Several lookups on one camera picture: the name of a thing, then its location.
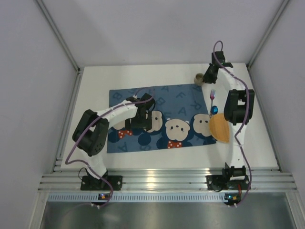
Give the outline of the small beige cup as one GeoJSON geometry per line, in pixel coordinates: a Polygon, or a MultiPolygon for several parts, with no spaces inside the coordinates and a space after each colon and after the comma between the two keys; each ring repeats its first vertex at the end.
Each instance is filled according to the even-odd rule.
{"type": "Polygon", "coordinates": [[[196,74],[196,76],[194,77],[194,80],[193,80],[194,83],[197,86],[202,86],[204,84],[203,77],[204,77],[204,75],[202,73],[196,74]]]}

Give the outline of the blue bear placemat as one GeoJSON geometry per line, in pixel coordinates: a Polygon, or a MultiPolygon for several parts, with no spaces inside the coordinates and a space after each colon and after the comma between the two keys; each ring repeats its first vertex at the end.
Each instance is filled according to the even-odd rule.
{"type": "Polygon", "coordinates": [[[109,92],[110,106],[129,95],[153,96],[152,128],[127,130],[124,123],[112,127],[107,153],[131,153],[215,144],[209,131],[209,114],[201,87],[195,84],[163,85],[151,89],[109,92]]]}

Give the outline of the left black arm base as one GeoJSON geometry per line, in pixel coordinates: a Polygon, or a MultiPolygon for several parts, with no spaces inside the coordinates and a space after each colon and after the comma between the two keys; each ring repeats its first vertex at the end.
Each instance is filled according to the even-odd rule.
{"type": "MultiPolygon", "coordinates": [[[[78,172],[78,178],[81,180],[82,191],[110,191],[111,187],[103,180],[96,179],[89,174],[86,168],[82,167],[78,172]]],[[[123,176],[114,176],[106,174],[103,178],[112,186],[114,191],[119,191],[122,188],[123,176]]]]}

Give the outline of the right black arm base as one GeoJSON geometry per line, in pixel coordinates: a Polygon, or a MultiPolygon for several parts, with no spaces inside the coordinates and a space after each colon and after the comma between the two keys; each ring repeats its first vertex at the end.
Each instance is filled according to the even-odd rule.
{"type": "Polygon", "coordinates": [[[223,190],[247,190],[250,184],[248,176],[243,180],[227,180],[222,175],[206,176],[207,189],[220,192],[223,190]]]}

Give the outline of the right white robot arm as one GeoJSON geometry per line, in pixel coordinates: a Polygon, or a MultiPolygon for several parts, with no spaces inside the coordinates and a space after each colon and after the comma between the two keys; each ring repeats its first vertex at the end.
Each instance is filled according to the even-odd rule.
{"type": "Polygon", "coordinates": [[[212,62],[203,76],[203,82],[221,82],[228,92],[224,105],[224,119],[229,124],[231,158],[222,170],[224,180],[245,180],[249,163],[245,158],[244,139],[247,125],[253,116],[255,92],[233,74],[233,65],[226,62],[223,51],[212,52],[212,62]]]}

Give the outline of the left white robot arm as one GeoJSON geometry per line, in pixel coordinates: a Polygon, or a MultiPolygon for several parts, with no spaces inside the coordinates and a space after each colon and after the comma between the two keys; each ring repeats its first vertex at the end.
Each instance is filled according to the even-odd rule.
{"type": "Polygon", "coordinates": [[[99,153],[109,139],[109,129],[117,124],[123,127],[112,133],[115,140],[127,134],[137,134],[152,128],[152,111],[155,100],[145,93],[141,98],[131,96],[121,103],[103,111],[86,110],[72,134],[74,146],[68,154],[65,164],[81,162],[94,179],[104,180],[107,168],[99,153]]]}

